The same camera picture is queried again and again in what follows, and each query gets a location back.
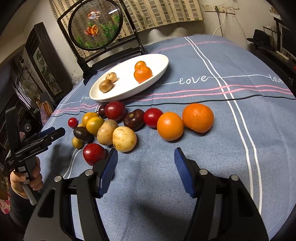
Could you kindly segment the small tan fruit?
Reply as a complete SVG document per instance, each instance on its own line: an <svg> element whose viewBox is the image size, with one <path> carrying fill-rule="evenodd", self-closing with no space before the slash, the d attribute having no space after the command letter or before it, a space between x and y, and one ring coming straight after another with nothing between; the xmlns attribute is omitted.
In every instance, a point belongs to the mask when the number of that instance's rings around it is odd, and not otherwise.
<svg viewBox="0 0 296 241"><path fill-rule="evenodd" d="M108 73L106 75L105 79L110 80L110 81L112 81L114 83L114 82L116 82L118 80L118 77L117 77L116 73L110 72L110 73Z"/></svg>

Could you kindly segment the yellow green tomato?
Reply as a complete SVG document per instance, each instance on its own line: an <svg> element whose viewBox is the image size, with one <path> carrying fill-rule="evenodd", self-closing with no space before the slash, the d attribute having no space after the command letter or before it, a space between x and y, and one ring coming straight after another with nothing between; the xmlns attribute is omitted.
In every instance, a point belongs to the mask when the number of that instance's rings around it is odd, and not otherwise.
<svg viewBox="0 0 296 241"><path fill-rule="evenodd" d="M91 133L92 135L96 136L98 130L103 125L103 123L104 123L104 119L101 118L100 116L92 117L86 123L86 129L88 130L89 133Z"/></svg>

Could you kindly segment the round goldfish screen ornament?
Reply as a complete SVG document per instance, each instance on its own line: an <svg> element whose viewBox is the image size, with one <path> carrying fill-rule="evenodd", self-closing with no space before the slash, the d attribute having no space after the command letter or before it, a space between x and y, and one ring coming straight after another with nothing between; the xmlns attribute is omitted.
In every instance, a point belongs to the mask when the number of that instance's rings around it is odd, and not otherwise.
<svg viewBox="0 0 296 241"><path fill-rule="evenodd" d="M147 54L123 1L77 1L57 23L83 71L85 84L114 62Z"/></svg>

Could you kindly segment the medium orange tangerine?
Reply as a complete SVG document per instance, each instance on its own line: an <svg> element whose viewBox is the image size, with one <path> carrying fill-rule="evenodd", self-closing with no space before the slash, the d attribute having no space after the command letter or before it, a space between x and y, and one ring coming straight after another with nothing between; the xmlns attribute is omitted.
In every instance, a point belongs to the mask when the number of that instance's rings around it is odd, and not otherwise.
<svg viewBox="0 0 296 241"><path fill-rule="evenodd" d="M142 83L151 77L152 77L152 71L147 66L138 68L134 72L134 78L138 83Z"/></svg>

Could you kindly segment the small orange tangerine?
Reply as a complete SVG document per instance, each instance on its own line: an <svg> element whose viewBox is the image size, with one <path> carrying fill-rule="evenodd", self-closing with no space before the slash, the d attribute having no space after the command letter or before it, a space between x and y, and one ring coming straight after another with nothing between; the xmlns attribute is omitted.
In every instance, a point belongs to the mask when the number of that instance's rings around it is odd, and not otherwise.
<svg viewBox="0 0 296 241"><path fill-rule="evenodd" d="M146 66L147 66L147 65L146 65L146 63L145 63L144 61L138 61L138 62L135 64L134 69L137 70L137 69L139 69L139 68L144 68L144 67L146 67Z"/></svg>

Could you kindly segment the pale yellow potato fruit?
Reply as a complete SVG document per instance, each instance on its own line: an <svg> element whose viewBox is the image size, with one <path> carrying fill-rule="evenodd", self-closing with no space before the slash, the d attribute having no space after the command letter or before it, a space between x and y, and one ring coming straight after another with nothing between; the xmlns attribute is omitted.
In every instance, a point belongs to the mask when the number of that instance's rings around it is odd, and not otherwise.
<svg viewBox="0 0 296 241"><path fill-rule="evenodd" d="M130 152L137 144L137 136L131 128L119 126L113 132L112 144L117 151Z"/></svg>

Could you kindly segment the yellow orange tomato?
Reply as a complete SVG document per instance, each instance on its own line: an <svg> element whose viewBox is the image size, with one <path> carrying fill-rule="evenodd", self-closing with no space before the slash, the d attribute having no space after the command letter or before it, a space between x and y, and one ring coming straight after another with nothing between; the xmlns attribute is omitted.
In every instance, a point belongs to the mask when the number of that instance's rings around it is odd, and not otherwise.
<svg viewBox="0 0 296 241"><path fill-rule="evenodd" d="M84 116L82 118L82 124L83 124L83 126L86 126L87 125L87 122L91 118L98 117L98 116L99 116L98 113L95 113L95 112L89 112L89 113L84 114Z"/></svg>

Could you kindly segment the large dark red plum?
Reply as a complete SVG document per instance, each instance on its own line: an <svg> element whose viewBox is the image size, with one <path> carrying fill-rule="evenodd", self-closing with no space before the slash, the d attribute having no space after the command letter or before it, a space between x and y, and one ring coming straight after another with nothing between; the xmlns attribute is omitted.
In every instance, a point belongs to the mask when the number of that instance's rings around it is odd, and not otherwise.
<svg viewBox="0 0 296 241"><path fill-rule="evenodd" d="M125 105L119 101L112 101L105 107L105 114L108 119L120 121L126 112Z"/></svg>

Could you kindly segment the tan oblong fruit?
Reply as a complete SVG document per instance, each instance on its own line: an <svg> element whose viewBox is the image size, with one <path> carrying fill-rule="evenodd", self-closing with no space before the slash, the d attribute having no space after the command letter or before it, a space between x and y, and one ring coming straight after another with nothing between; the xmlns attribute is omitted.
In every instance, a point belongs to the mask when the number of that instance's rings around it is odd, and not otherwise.
<svg viewBox="0 0 296 241"><path fill-rule="evenodd" d="M118 123L114 120L106 120L97 132L97 140L100 144L112 145L112 136L114 130L118 127Z"/></svg>

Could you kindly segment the white oval plate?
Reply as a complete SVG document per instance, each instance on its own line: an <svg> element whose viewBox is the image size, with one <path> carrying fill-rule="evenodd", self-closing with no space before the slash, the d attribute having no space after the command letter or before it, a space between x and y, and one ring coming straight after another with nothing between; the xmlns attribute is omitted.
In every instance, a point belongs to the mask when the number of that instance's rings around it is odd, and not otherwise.
<svg viewBox="0 0 296 241"><path fill-rule="evenodd" d="M144 61L152 70L152 77L143 83L138 83L133 76L134 66L138 61ZM90 88L89 97L100 102L118 101L129 98L155 84L163 76L168 65L169 59L163 54L146 54L128 59L101 75ZM118 80L109 92L103 93L99 90L99 84L111 72L117 75Z"/></svg>

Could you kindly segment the dark maroon wrinkled fruit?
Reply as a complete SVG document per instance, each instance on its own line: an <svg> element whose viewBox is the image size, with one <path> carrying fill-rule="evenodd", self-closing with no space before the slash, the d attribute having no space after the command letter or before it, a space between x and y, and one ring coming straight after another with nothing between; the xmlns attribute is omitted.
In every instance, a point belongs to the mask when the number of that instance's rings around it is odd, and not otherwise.
<svg viewBox="0 0 296 241"><path fill-rule="evenodd" d="M141 109L135 109L134 111L127 113L123 119L123 124L134 132L140 130L145 126L144 111Z"/></svg>

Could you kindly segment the dark framed picture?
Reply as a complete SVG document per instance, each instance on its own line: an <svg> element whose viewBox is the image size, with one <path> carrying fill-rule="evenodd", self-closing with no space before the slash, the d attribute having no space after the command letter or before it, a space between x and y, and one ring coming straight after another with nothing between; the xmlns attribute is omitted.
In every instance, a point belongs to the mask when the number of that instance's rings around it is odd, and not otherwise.
<svg viewBox="0 0 296 241"><path fill-rule="evenodd" d="M47 92L56 103L60 102L73 84L42 22L32 28L25 49Z"/></svg>

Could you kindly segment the small dark plum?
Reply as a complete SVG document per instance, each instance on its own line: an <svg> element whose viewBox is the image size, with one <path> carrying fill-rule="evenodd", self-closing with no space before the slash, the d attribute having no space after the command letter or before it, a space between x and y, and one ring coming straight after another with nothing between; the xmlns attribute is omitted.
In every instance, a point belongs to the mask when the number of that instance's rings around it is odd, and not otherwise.
<svg viewBox="0 0 296 241"><path fill-rule="evenodd" d="M98 109L98 114L101 118L106 118L105 108L106 108L106 104L102 104Z"/></svg>

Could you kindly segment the small brown fruit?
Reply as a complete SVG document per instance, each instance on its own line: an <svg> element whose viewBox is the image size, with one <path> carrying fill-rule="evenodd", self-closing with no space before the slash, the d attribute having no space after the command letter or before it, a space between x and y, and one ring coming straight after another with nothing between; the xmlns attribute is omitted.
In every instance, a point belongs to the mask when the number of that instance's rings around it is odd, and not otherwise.
<svg viewBox="0 0 296 241"><path fill-rule="evenodd" d="M99 84L99 90L102 93L107 93L109 92L112 88L114 87L114 83L110 79L103 80Z"/></svg>

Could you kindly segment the blue striped tablecloth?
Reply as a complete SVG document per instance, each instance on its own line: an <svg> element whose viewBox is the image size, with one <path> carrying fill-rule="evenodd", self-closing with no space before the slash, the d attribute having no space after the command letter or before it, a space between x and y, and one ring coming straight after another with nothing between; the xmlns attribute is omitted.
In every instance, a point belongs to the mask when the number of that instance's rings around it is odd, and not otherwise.
<svg viewBox="0 0 296 241"><path fill-rule="evenodd" d="M123 101L127 111L157 108L178 116L190 104L213 111L198 133L173 123L168 137L145 126L137 144L119 153L114 180L97 201L111 240L182 240L195 207L174 151L218 177L237 175L269 238L295 239L295 96L252 53L218 36L196 35L147 47L169 60L164 75Z"/></svg>

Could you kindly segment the large orange tangerine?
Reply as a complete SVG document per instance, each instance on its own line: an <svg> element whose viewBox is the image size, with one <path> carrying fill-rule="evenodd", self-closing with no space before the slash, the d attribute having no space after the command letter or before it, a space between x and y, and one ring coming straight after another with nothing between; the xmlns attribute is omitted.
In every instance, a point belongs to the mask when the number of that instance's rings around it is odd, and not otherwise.
<svg viewBox="0 0 296 241"><path fill-rule="evenodd" d="M166 112L158 119L157 131L164 140L175 141L182 136L184 123L176 113Z"/></svg>

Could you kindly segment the small red cherry tomato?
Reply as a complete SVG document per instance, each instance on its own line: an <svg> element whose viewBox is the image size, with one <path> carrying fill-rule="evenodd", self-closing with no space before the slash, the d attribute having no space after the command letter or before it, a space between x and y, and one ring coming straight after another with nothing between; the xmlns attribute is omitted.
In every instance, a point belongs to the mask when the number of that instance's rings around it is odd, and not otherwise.
<svg viewBox="0 0 296 241"><path fill-rule="evenodd" d="M69 118L68 126L70 128L75 128L76 126L78 126L78 120L76 118Z"/></svg>

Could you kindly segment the dark brown purple fruit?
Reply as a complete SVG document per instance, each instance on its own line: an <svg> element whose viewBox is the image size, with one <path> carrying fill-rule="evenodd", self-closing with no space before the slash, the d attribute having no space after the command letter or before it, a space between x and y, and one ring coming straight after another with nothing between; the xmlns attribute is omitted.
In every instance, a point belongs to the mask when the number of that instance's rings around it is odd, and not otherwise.
<svg viewBox="0 0 296 241"><path fill-rule="evenodd" d="M92 139L92 134L83 126L75 127L73 134L77 139L83 142L89 142Z"/></svg>

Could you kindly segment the beige checked curtain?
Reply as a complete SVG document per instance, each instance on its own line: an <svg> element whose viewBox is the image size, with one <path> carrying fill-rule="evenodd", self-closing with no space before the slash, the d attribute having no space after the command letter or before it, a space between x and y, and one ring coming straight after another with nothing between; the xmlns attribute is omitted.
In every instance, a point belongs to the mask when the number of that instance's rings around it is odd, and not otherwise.
<svg viewBox="0 0 296 241"><path fill-rule="evenodd" d="M198 1L124 1L137 31L179 22L203 20ZM83 58L96 52L114 36L119 25L119 14L108 1L90 1L75 13L71 10L62 19L65 28L71 23L76 49Z"/></svg>

